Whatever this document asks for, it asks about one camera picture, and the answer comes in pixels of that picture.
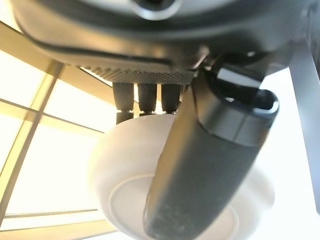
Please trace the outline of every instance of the bright window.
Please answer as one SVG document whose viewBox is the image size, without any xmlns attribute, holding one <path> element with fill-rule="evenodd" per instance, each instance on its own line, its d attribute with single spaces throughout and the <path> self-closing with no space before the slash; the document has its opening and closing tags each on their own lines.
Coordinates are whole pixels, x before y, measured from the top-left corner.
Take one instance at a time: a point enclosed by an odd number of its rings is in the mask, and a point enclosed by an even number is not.
<svg viewBox="0 0 320 240">
<path fill-rule="evenodd" d="M 95 209 L 86 176 L 97 140 L 38 125 L 6 214 Z"/>
<path fill-rule="evenodd" d="M 101 132 L 116 125 L 114 105 L 61 80 L 56 82 L 44 111 Z"/>
<path fill-rule="evenodd" d="M 13 15 L 10 0 L 0 0 L 0 21 L 21 32 Z"/>
<path fill-rule="evenodd" d="M 0 113 L 0 172 L 5 164 L 22 120 Z"/>
<path fill-rule="evenodd" d="M 0 98 L 29 107 L 45 73 L 0 50 Z"/>
</svg>

